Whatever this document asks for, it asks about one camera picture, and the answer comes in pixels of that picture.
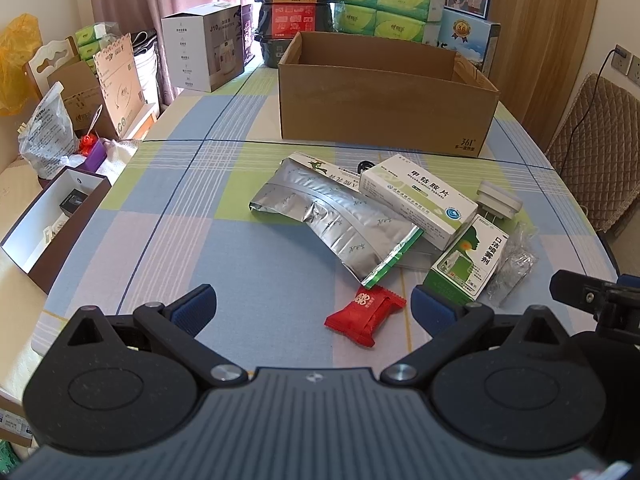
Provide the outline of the wall socket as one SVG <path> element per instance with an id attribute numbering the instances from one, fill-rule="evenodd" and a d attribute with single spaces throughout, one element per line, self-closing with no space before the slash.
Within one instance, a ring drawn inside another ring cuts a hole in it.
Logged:
<path id="1" fill-rule="evenodd" d="M 637 55 L 630 53 L 620 46 L 615 47 L 611 66 L 613 70 L 626 76 L 633 84 L 640 84 L 640 60 Z"/>

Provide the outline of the checked tablecloth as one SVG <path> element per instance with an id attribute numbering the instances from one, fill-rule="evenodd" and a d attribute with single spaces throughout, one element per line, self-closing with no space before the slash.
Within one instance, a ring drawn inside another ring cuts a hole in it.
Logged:
<path id="1" fill-rule="evenodd" d="M 145 301 L 174 301 L 211 284 L 218 307 L 198 340 L 246 370 L 256 366 L 370 366 L 377 373 L 428 341 L 409 304 L 366 349 L 328 330 L 359 283 L 301 223 L 258 214 L 250 200 L 300 151 L 355 170 L 397 150 L 281 143 L 278 72 L 254 63 L 213 93 L 186 92 L 160 116 L 68 255 L 32 334 L 43 355 L 77 308 L 125 314 Z M 571 270 L 615 281 L 611 258 L 547 159 L 499 104 L 480 158 L 405 153 L 469 197 L 482 181 L 523 202 L 534 227 L 533 270 L 510 293 L 506 312 L 545 304 L 568 332 L 591 316 L 553 301 L 549 281 Z"/>

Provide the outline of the yellow plastic bag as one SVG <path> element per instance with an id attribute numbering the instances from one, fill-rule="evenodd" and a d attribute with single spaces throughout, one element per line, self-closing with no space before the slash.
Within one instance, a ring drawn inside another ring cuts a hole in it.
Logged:
<path id="1" fill-rule="evenodd" d="M 27 64 L 42 46 L 38 18 L 23 13 L 6 25 L 0 37 L 0 114 L 19 113 L 35 95 L 25 74 Z"/>

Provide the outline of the red candy wrapper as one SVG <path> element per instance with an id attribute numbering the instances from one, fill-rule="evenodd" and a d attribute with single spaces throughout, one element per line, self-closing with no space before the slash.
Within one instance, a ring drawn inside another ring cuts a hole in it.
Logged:
<path id="1" fill-rule="evenodd" d="M 346 307 L 326 318 L 324 326 L 361 347 L 372 348 L 376 331 L 405 306 L 405 298 L 384 287 L 374 285 L 366 289 L 361 286 Z"/>

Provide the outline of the open kraft packaging box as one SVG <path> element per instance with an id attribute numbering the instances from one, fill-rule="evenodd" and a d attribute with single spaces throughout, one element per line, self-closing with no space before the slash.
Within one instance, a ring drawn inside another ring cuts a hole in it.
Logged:
<path id="1" fill-rule="evenodd" d="M 143 96 L 128 35 L 117 38 L 90 60 L 80 57 L 73 37 L 52 40 L 23 65 L 38 99 L 58 82 L 74 130 L 96 127 L 104 138 L 142 140 L 157 118 Z"/>

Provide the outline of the clear plastic bag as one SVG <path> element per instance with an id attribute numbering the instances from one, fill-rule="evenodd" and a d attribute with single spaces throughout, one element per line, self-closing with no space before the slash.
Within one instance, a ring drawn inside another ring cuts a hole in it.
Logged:
<path id="1" fill-rule="evenodd" d="M 503 249 L 497 270 L 485 289 L 486 304 L 489 307 L 500 308 L 506 297 L 533 269 L 538 261 L 532 248 L 535 234 L 536 230 L 523 222 L 518 222 L 514 228 Z"/>

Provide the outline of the red black stacked container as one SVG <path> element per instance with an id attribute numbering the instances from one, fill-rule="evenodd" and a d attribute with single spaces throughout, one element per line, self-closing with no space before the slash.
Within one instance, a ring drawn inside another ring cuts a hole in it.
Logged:
<path id="1" fill-rule="evenodd" d="M 333 32 L 329 3 L 263 3 L 255 38 L 258 41 L 293 39 L 298 32 Z"/>

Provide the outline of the silver foil pouch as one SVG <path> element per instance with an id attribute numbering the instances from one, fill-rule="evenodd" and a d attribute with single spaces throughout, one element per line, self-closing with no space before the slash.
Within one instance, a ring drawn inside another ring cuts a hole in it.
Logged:
<path id="1" fill-rule="evenodd" d="M 378 284 L 423 234 L 386 205 L 288 157 L 250 209 L 306 224 L 365 288 Z"/>

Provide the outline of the green tissue pack stack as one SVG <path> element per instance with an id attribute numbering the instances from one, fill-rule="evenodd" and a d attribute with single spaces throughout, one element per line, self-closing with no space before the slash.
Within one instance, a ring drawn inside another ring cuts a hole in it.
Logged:
<path id="1" fill-rule="evenodd" d="M 337 32 L 436 47 L 445 0 L 338 0 Z"/>

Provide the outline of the white plastic bag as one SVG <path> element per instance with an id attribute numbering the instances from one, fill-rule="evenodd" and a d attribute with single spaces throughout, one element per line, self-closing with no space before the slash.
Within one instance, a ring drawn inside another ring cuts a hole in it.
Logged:
<path id="1" fill-rule="evenodd" d="M 52 180 L 79 148 L 63 90 L 59 81 L 53 84 L 17 137 L 20 155 L 42 180 Z"/>

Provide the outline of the brown open gift box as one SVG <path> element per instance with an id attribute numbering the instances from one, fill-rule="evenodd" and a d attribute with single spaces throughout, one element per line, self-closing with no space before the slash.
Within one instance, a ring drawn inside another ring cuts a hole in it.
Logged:
<path id="1" fill-rule="evenodd" d="M 61 170 L 9 229 L 1 248 L 47 294 L 110 189 L 100 174 Z"/>

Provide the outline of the white appliance box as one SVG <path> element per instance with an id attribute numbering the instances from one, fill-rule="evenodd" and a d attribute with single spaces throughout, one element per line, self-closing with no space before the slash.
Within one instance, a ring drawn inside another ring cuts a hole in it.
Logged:
<path id="1" fill-rule="evenodd" d="M 244 29 L 238 4 L 212 2 L 162 18 L 171 83 L 211 92 L 244 72 Z"/>

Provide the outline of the white plug adapter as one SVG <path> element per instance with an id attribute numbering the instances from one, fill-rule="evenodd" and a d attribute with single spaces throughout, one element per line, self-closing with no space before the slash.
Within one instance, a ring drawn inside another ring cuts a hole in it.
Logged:
<path id="1" fill-rule="evenodd" d="M 518 196 L 486 180 L 480 182 L 477 188 L 476 202 L 480 208 L 500 220 L 512 220 L 523 205 Z"/>

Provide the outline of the green throat spray box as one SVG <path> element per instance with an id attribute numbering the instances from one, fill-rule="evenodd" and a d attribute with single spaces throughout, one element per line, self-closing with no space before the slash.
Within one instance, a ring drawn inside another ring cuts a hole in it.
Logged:
<path id="1" fill-rule="evenodd" d="M 509 235 L 477 214 L 426 274 L 423 287 L 455 306 L 474 302 L 498 264 Z"/>

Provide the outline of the white green tablet box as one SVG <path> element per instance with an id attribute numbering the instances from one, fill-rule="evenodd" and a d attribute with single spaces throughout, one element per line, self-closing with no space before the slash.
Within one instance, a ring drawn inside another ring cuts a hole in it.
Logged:
<path id="1" fill-rule="evenodd" d="M 444 250 L 477 212 L 477 204 L 402 155 L 394 155 L 360 174 L 359 191 L 397 212 Z"/>

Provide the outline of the blue award box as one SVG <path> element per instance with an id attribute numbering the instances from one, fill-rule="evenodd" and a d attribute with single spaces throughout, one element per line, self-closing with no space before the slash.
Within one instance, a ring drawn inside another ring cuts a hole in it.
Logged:
<path id="1" fill-rule="evenodd" d="M 500 23 L 445 9 L 437 45 L 458 52 L 489 78 L 500 32 Z"/>

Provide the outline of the brown cardboard box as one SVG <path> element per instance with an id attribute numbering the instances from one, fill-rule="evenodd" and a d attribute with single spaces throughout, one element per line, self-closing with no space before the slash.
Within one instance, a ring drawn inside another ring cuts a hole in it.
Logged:
<path id="1" fill-rule="evenodd" d="M 286 140 L 476 157 L 499 91 L 454 51 L 339 32 L 300 32 L 278 65 Z"/>

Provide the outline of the white ointment box with bird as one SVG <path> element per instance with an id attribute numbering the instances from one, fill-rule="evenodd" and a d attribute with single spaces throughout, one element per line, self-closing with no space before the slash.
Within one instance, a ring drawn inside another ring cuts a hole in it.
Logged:
<path id="1" fill-rule="evenodd" d="M 346 188 L 351 188 L 354 191 L 359 190 L 360 175 L 356 172 L 343 169 L 332 164 L 332 162 L 326 162 L 323 159 L 312 157 L 301 152 L 294 152 L 288 156 L 288 158 L 314 172 L 318 172 L 318 174 L 323 174 L 330 180 L 346 186 Z"/>

